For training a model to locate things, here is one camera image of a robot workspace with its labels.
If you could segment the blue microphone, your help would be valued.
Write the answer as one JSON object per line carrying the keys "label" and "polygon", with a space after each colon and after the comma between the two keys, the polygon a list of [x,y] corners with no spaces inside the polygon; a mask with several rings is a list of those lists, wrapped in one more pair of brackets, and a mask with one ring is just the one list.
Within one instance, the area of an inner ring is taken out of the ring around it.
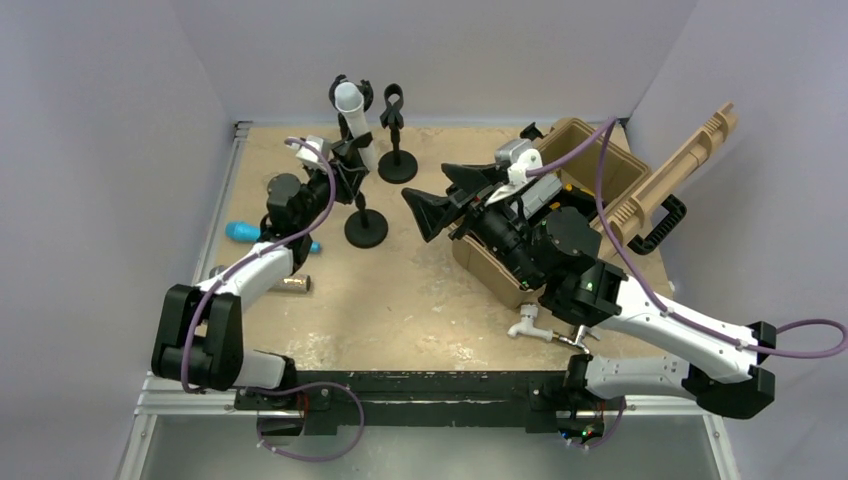
{"label": "blue microphone", "polygon": [[276,252],[282,252],[288,247],[289,243],[308,247],[308,253],[320,253],[322,250],[319,243],[309,240],[307,230],[283,235],[282,237],[275,236],[271,231],[267,231],[269,237],[268,241],[265,241],[264,232],[259,227],[245,222],[230,222],[225,227],[225,234],[234,242],[252,244],[251,250],[244,258],[258,259]]}

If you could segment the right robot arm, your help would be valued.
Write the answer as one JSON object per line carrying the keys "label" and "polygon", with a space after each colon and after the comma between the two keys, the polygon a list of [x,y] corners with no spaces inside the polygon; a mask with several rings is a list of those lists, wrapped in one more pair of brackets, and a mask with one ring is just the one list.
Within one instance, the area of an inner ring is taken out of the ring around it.
{"label": "right robot arm", "polygon": [[497,200],[494,166],[447,164],[443,170],[451,181],[444,195],[401,192],[425,240],[442,231],[453,239],[472,236],[555,318],[625,333],[662,350],[659,357],[636,359],[582,351],[561,381],[569,404],[678,396],[723,417],[749,419],[774,401],[776,379],[758,347],[775,345],[775,328],[710,318],[603,260],[586,193],[548,174]]}

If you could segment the white microphone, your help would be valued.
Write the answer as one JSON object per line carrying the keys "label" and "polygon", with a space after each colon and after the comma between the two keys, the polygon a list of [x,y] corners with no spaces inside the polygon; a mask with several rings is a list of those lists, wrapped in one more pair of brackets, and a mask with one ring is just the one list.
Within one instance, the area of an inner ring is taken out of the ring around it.
{"label": "white microphone", "polygon": [[359,153],[369,171],[378,168],[378,158],[373,145],[372,131],[365,115],[365,97],[350,81],[339,83],[334,89],[334,106],[343,116],[354,139],[359,140]]}

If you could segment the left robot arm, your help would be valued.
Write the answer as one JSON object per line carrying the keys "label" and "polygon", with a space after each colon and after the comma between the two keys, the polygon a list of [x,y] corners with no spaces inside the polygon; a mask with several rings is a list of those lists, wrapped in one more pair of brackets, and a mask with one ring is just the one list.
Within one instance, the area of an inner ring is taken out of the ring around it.
{"label": "left robot arm", "polygon": [[295,402],[293,359],[246,349],[243,315],[303,266],[311,251],[310,234],[334,204],[354,202],[368,173],[364,151],[372,140],[369,133],[332,145],[315,136],[286,139],[308,181],[293,174],[275,177],[259,238],[249,252],[205,281],[177,284],[166,292],[151,357],[154,375],[181,382],[189,393],[241,387],[259,390],[275,409]]}

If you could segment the black shockmount mic stand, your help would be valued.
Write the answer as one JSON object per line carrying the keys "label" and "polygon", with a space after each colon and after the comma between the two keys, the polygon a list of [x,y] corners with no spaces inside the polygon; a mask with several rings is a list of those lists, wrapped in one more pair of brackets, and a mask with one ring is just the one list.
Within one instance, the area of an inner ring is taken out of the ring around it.
{"label": "black shockmount mic stand", "polygon": [[353,82],[345,74],[339,74],[332,82],[329,99],[337,110],[337,121],[341,138],[349,140],[367,127],[366,113],[374,99],[369,80]]}

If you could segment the black clip mic stand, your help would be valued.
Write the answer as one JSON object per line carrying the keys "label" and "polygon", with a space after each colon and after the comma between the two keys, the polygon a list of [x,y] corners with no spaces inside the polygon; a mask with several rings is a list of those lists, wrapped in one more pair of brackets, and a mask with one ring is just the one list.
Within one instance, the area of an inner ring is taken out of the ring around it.
{"label": "black clip mic stand", "polygon": [[378,161],[378,175],[390,184],[404,184],[418,173],[418,163],[413,154],[400,147],[400,131],[404,128],[401,109],[404,93],[397,83],[389,84],[383,94],[385,108],[379,119],[381,126],[390,132],[392,148]]}

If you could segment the glitter rhinestone microphone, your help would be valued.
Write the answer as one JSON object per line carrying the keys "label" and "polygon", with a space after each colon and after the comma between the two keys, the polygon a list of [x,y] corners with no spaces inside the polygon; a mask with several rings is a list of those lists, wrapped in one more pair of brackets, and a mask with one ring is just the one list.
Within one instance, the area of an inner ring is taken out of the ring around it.
{"label": "glitter rhinestone microphone", "polygon": [[[228,267],[226,265],[215,266],[209,270],[207,278],[214,278],[227,269]],[[313,281],[309,275],[296,274],[277,280],[275,284],[270,287],[270,291],[278,293],[307,294],[312,290],[312,287]]]}

